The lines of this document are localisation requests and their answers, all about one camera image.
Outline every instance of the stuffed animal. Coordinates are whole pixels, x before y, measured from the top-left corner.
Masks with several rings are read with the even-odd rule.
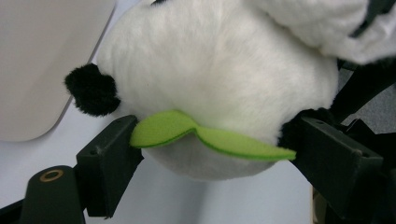
[[[282,125],[330,107],[336,60],[252,3],[143,0],[112,27],[97,65],[65,79],[76,106],[136,115],[146,132],[137,146],[194,179],[255,175],[293,159],[276,148]]]

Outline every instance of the gray carpet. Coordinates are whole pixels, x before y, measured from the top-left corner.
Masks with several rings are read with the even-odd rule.
[[[341,89],[351,76],[348,70],[341,70]],[[379,93],[356,114],[349,116],[344,124],[353,119],[362,119],[375,133],[396,133],[396,84]]]

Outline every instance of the plush head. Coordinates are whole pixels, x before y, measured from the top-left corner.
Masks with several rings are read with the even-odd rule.
[[[66,78],[83,112],[101,116],[120,102],[121,111],[144,120],[176,110],[200,127],[276,146],[282,125],[300,111],[331,105],[335,60],[247,1],[153,2],[143,0],[114,25],[98,69],[86,65]],[[170,170],[205,180],[255,175],[274,164],[219,153],[193,133],[145,150]]]

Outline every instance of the green felt piece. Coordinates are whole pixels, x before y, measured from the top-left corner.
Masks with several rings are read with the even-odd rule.
[[[273,147],[241,133],[210,129],[197,124],[182,112],[171,110],[139,122],[131,136],[133,147],[159,147],[188,133],[195,133],[209,148],[230,156],[261,161],[294,160],[295,152]]]
[[[139,122],[132,132],[133,147],[159,147],[174,142],[198,126],[194,120],[176,111],[165,111]]]
[[[273,147],[240,133],[199,127],[197,135],[208,147],[235,157],[263,161],[295,159],[294,151]]]

